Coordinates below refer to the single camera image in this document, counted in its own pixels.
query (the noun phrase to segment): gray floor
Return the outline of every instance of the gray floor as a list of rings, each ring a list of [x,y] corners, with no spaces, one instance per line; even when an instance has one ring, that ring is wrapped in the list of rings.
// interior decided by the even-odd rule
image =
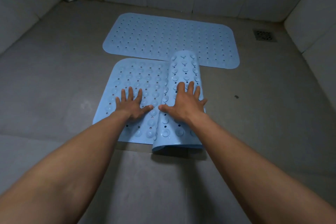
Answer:
[[[241,64],[201,67],[207,113],[336,206],[336,114],[281,24],[84,0],[56,6],[0,58],[0,192],[90,126],[125,58],[102,44],[126,12],[229,26]],[[278,42],[256,41],[254,28]],[[83,223],[248,223],[209,158],[118,148]]]

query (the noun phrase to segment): person's right arm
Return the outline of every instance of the person's right arm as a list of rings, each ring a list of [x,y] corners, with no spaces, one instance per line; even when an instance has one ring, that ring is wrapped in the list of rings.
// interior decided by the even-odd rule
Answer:
[[[174,106],[160,105],[198,136],[253,223],[336,223],[336,210],[204,113],[200,88],[180,82]]]

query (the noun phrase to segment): bath mat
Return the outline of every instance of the bath mat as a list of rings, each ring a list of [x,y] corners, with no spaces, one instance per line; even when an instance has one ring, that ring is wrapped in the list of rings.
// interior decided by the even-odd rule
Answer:
[[[234,69],[239,55],[232,30],[221,24],[126,13],[118,17],[103,49],[111,54],[169,61],[195,52],[201,66]]]
[[[168,114],[159,111],[160,104],[173,106],[177,85],[190,81],[201,87],[199,99],[203,99],[202,82],[197,56],[194,52],[176,52],[170,61],[128,58],[119,61],[113,68],[103,96],[98,105],[93,124],[109,116],[116,108],[115,97],[121,97],[121,89],[132,86],[134,97],[142,89],[141,107],[152,104],[154,109],[142,119],[128,123],[119,141],[152,144],[153,150],[173,145],[201,148],[202,144],[184,123],[174,121]]]

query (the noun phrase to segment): metal drain grate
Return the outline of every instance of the metal drain grate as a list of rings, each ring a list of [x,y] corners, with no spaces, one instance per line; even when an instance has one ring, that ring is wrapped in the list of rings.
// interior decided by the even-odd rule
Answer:
[[[266,41],[266,42],[276,42],[275,37],[272,32],[263,31],[263,30],[253,30],[255,39],[258,41]]]

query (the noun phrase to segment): forearm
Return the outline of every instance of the forearm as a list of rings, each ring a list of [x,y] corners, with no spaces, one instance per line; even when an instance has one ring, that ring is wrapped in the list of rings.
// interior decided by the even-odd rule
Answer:
[[[1,216],[4,211],[13,216],[11,209],[17,211],[14,206],[26,201],[27,211],[42,207],[46,214],[58,212],[49,223],[60,223],[65,216],[67,222],[76,221],[99,187],[127,119],[124,112],[114,112],[46,156],[1,197]]]
[[[335,210],[329,204],[230,135],[206,114],[188,123],[252,221],[335,221]]]

